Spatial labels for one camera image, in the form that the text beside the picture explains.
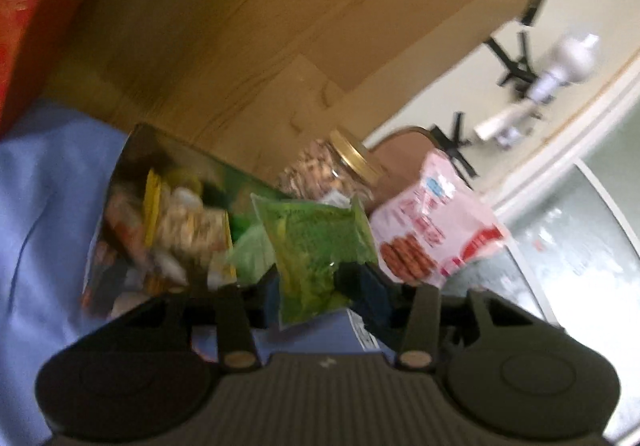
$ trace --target snack package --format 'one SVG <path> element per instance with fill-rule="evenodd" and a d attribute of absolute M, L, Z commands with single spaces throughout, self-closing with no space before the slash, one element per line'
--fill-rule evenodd
<path fill-rule="evenodd" d="M 311 201 L 254 197 L 280 273 L 280 323 L 291 325 L 348 307 L 334 287 L 341 262 L 375 263 L 376 247 L 360 202 L 348 209 Z"/>
<path fill-rule="evenodd" d="M 380 269 L 392 280 L 438 287 L 509 235 L 440 150 L 427 154 L 418 183 L 372 213 L 370 226 Z"/>
<path fill-rule="evenodd" d="M 163 292 L 188 290 L 198 296 L 236 280 L 255 283 L 252 279 L 259 280 L 274 259 L 264 230 L 260 234 L 254 193 L 287 198 L 257 178 L 140 124 L 111 175 L 103 218 L 88 252 L 82 306 L 104 317 L 116 302 L 114 314 L 132 301 Z M 253 226 L 258 231 L 240 242 Z M 239 251 L 250 256 L 233 252 L 233 242 L 242 243 Z M 241 279 L 235 263 L 242 265 Z"/>

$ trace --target blue cloth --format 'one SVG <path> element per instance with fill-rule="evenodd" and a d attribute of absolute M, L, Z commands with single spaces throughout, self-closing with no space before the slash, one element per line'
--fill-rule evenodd
<path fill-rule="evenodd" d="M 125 134 L 38 102 L 0 139 L 0 445 L 50 437 L 33 383 L 53 354 L 104 322 L 80 308 L 84 266 Z M 260 356 L 362 352 L 347 311 L 286 331 L 257 331 Z M 197 346 L 215 355 L 215 340 Z"/>

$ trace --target label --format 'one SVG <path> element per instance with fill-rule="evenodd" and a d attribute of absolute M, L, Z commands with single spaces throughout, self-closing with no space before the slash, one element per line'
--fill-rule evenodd
<path fill-rule="evenodd" d="M 362 350 L 378 350 L 380 348 L 378 340 L 373 334 L 366 330 L 362 317 L 351 309 L 347 309 L 347 314 L 349 315 L 351 328 L 353 328 L 353 332 L 356 334 Z"/>
<path fill-rule="evenodd" d="M 497 226 L 483 228 L 469 240 L 465 249 L 463 249 L 462 260 L 468 262 L 476 256 L 482 248 L 485 248 L 491 242 L 500 241 L 502 238 L 504 238 L 504 235 Z"/>
<path fill-rule="evenodd" d="M 318 202 L 320 204 L 326 204 L 327 206 L 334 206 L 336 208 L 348 209 L 351 207 L 351 199 L 341 194 L 338 190 L 331 190 Z"/>

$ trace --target gold jar lid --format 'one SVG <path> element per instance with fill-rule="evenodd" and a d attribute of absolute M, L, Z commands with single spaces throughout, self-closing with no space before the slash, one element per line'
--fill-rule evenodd
<path fill-rule="evenodd" d="M 377 158 L 344 128 L 336 128 L 329 134 L 329 142 L 346 165 L 356 172 L 369 186 L 375 186 L 385 174 Z"/>

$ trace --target open snack box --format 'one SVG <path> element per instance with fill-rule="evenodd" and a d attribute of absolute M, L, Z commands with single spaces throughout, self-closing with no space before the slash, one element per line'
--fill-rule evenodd
<path fill-rule="evenodd" d="M 227 251 L 257 223 L 251 194 L 286 195 L 160 130 L 140 124 L 108 187 L 82 305 L 118 315 L 164 291 L 234 282 Z"/>

